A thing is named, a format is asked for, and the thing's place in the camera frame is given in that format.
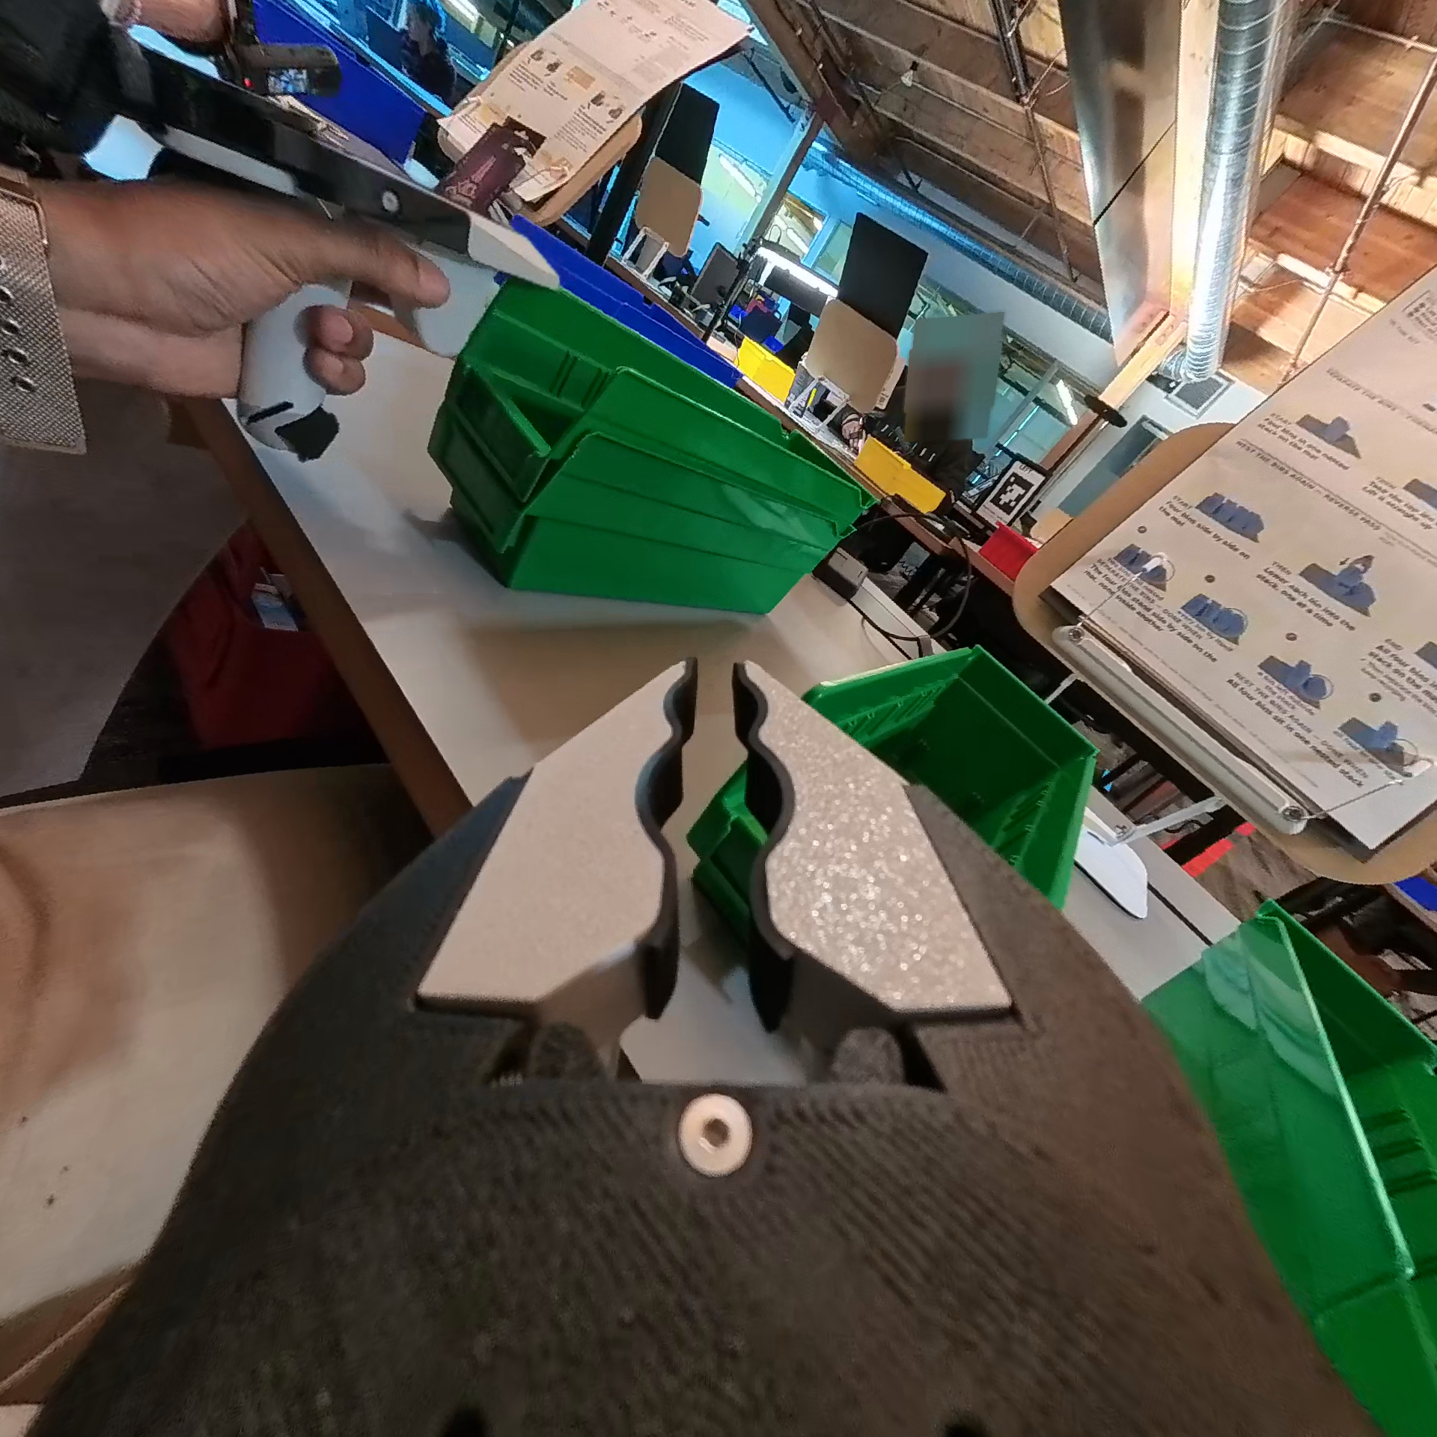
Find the white printed instruction sheet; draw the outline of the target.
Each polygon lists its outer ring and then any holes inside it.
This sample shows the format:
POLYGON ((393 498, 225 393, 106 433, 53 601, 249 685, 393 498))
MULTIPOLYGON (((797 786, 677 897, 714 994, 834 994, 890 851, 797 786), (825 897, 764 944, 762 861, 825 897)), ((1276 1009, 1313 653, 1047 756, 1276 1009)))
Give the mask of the white printed instruction sheet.
POLYGON ((579 2, 442 120, 442 151, 460 161, 488 131, 516 122, 540 139, 530 169, 563 179, 663 88, 749 36, 749 19, 720 2, 579 2))

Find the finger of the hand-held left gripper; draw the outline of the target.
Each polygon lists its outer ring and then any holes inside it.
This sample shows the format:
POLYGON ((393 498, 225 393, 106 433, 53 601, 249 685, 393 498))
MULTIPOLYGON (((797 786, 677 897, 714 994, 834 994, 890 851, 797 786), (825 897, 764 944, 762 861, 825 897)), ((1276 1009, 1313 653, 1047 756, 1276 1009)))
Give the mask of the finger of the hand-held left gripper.
POLYGON ((505 281, 516 278, 536 288, 557 288, 560 278, 529 237, 512 226, 463 214, 460 236, 449 240, 405 240, 428 259, 449 281, 442 305, 417 309, 396 300, 396 317, 415 333, 422 349, 455 360, 505 281))

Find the person's leg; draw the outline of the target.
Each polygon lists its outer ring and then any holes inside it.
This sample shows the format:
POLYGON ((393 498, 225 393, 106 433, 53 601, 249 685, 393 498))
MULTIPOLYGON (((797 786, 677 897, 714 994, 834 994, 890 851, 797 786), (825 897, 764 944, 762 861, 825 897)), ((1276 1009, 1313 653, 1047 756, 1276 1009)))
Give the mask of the person's leg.
POLYGON ((242 1056, 425 849, 390 765, 3 811, 3 1328, 153 1246, 242 1056))

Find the person's left hand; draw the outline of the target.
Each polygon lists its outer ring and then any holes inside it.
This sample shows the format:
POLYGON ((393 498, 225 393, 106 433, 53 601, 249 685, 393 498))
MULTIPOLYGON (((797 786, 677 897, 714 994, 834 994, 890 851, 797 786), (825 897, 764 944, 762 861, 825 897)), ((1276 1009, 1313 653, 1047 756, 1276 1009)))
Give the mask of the person's left hand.
POLYGON ((351 281, 405 309, 446 276, 363 224, 185 183, 39 183, 68 360, 83 381, 236 398, 242 330, 312 283, 351 281))

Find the white sheet with blue pictures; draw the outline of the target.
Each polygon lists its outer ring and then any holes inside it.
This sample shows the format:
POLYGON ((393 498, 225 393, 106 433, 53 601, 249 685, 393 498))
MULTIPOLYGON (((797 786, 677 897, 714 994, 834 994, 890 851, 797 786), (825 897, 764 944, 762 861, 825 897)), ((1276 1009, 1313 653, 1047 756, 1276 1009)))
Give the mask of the white sheet with blue pictures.
POLYGON ((1055 650, 1252 821, 1435 820, 1435 272, 1045 584, 1055 650))

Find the silver spiral duct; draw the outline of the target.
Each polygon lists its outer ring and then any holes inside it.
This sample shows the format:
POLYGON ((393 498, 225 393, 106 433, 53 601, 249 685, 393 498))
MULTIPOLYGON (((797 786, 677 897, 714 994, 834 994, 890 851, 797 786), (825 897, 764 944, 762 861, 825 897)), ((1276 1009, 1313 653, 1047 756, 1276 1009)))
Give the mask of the silver spiral duct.
POLYGON ((1228 345, 1247 226, 1276 110, 1292 2, 1220 2, 1212 55, 1194 276, 1181 379, 1212 381, 1228 345))

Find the silver rectangular duct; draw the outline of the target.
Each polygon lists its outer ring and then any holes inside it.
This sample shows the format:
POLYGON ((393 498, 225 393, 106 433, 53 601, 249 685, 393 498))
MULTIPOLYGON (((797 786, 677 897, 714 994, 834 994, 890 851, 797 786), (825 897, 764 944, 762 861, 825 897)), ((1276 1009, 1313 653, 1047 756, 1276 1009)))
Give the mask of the silver rectangular duct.
POLYGON ((1170 312, 1181 2, 1058 2, 1113 351, 1170 312))

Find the grey desk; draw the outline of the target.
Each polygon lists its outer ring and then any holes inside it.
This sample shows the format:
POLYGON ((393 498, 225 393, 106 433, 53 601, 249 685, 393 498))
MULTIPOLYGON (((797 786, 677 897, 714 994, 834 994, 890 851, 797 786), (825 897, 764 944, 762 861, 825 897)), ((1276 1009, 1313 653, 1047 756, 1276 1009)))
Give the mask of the grey desk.
POLYGON ((684 804, 666 825, 684 937, 677 994, 656 1023, 626 1032, 622 1051, 662 1084, 797 1084, 800 1051, 752 1011, 745 945, 691 889, 685 834, 745 756, 732 665, 753 660, 805 694, 895 665, 890 635, 904 616, 878 597, 865 598, 868 622, 809 578, 768 616, 505 590, 460 544, 426 453, 422 421, 446 376, 446 362, 381 336, 365 389, 331 404, 340 433, 310 464, 251 447, 224 403, 180 399, 175 413, 205 441, 433 834, 629 692, 699 660, 684 804))

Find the another person's forearm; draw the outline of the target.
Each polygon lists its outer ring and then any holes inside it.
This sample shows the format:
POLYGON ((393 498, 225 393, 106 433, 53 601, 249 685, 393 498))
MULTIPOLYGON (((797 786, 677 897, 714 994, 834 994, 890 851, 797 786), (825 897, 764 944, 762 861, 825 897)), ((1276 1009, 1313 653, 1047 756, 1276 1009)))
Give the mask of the another person's forearm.
POLYGON ((178 2, 99 2, 106 19, 122 30, 153 30, 182 46, 224 46, 227 44, 238 5, 209 0, 178 2))

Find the black sheet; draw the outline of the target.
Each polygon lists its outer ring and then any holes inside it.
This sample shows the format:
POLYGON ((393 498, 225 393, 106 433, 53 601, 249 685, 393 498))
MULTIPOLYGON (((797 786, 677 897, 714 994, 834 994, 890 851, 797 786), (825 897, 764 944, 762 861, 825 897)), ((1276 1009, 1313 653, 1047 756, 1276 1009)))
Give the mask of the black sheet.
POLYGON ((717 116, 717 99, 684 83, 656 140, 654 157, 701 185, 708 169, 717 116))
POLYGON ((865 214, 854 219, 835 300, 890 336, 898 336, 928 252, 865 214))

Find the black pole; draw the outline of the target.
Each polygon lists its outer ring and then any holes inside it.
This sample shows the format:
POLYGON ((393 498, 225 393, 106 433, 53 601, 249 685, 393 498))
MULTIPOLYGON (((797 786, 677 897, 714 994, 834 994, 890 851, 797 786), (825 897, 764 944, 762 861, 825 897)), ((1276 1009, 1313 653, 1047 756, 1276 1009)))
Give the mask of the black pole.
POLYGON ((646 169, 646 162, 654 156, 656 144, 662 140, 662 133, 669 126, 680 89, 684 83, 677 81, 660 89, 656 97, 645 104, 640 116, 640 135, 615 168, 600 208, 596 214, 596 224, 592 226, 588 242, 585 248, 588 263, 606 267, 614 246, 620 236, 620 226, 637 196, 642 172, 646 169))

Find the metal mesh watch band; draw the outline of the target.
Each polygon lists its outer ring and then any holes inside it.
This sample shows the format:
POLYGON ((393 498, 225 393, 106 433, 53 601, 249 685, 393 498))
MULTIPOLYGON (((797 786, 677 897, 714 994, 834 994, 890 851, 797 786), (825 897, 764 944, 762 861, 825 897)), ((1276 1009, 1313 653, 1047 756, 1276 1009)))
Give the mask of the metal mesh watch band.
POLYGON ((3 441, 83 455, 87 437, 48 267, 47 214, 3 166, 3 441))

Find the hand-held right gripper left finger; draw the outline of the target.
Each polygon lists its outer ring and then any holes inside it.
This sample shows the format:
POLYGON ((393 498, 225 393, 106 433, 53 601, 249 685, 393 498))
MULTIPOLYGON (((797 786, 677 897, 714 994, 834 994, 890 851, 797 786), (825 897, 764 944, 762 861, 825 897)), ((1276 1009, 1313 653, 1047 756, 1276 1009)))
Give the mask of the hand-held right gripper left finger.
POLYGON ((512 807, 420 982, 420 1005, 568 1025, 615 1066, 678 969, 678 873, 699 662, 671 665, 551 752, 512 807))

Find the blue plastic bin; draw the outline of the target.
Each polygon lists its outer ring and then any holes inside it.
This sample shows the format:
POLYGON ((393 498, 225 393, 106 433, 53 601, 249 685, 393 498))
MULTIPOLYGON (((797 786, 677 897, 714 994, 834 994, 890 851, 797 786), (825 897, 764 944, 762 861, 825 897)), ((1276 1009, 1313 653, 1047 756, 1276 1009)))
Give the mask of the blue plastic bin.
POLYGON ((563 237, 551 236, 540 226, 514 215, 512 229, 545 258, 564 293, 581 299, 599 312, 637 333, 720 385, 728 385, 730 391, 737 389, 740 368, 703 345, 695 333, 680 324, 678 317, 669 316, 656 300, 640 295, 628 281, 617 278, 599 263, 587 259, 585 252, 563 237))
POLYGON ((403 168, 426 114, 425 104, 362 46, 310 19, 291 2, 254 2, 257 36, 271 46, 327 46, 340 64, 340 89, 307 106, 403 168))

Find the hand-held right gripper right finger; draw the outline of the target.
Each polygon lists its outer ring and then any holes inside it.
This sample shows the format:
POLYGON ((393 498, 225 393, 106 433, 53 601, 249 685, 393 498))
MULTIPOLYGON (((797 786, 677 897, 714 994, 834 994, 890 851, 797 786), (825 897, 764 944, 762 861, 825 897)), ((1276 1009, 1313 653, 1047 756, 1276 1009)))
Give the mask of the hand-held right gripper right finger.
POLYGON ((918 792, 753 662, 732 668, 746 807, 749 996, 765 1032, 835 1056, 858 1031, 918 1037, 1009 1020, 1009 984, 918 792))

